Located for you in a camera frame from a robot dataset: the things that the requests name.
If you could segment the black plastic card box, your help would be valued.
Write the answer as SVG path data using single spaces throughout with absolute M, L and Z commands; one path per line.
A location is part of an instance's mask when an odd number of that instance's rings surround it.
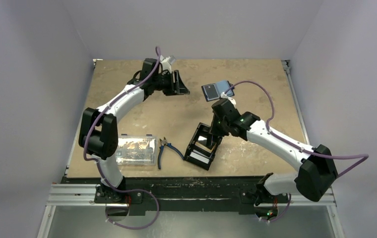
M 192 136 L 188 146 L 187 146 L 187 149 L 186 149 L 186 152 L 184 154 L 184 157 L 183 157 L 183 160 L 186 161 L 186 162 L 189 162 L 195 166 L 198 166 L 206 171 L 208 171 L 210 169 L 210 166 L 212 164 L 212 162 L 214 161 L 214 158 L 216 156 L 216 152 L 217 152 L 217 149 L 215 149 L 214 151 L 212 152 L 208 152 L 206 151 L 206 137 L 207 135 L 209 134 L 209 129 L 210 129 L 210 126 L 204 124 L 204 123 L 199 123 L 195 132 L 194 132 L 194 135 Z M 190 154 L 191 152 L 195 152 L 197 154 L 200 154 L 204 157 L 207 157 L 209 158 L 209 164 L 204 164 L 192 157 L 190 157 Z

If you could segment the dark credit card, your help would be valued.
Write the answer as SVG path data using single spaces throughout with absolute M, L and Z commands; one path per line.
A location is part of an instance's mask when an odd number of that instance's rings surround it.
M 215 84 L 204 85 L 202 88 L 207 101 L 213 101 L 219 98 Z

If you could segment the blue leather card holder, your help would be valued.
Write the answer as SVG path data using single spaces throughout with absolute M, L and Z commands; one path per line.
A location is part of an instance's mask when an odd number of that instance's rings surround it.
M 226 92 L 233 84 L 228 80 L 202 85 L 201 89 L 207 102 L 219 100 L 222 93 Z

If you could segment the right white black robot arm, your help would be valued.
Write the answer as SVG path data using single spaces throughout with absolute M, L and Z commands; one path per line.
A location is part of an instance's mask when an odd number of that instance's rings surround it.
M 330 150 L 324 145 L 314 148 L 266 127 L 265 121 L 251 112 L 240 114 L 229 99 L 220 99 L 212 106 L 213 119 L 209 133 L 234 136 L 257 144 L 287 162 L 295 169 L 290 174 L 266 174 L 257 184 L 256 204 L 268 202 L 280 194 L 300 193 L 318 202 L 338 178 Z

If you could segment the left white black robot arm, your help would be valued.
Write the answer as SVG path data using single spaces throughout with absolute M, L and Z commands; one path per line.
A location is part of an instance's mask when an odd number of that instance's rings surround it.
M 115 158 L 119 141 L 118 122 L 155 91 L 161 91 L 165 96 L 190 94 L 179 71 L 172 70 L 174 62 L 173 56 L 146 58 L 142 69 L 133 75 L 118 95 L 95 109 L 84 110 L 78 144 L 84 150 L 84 160 L 93 161 L 101 175 L 97 192 L 101 197 L 119 203 L 128 193 L 125 177 Z

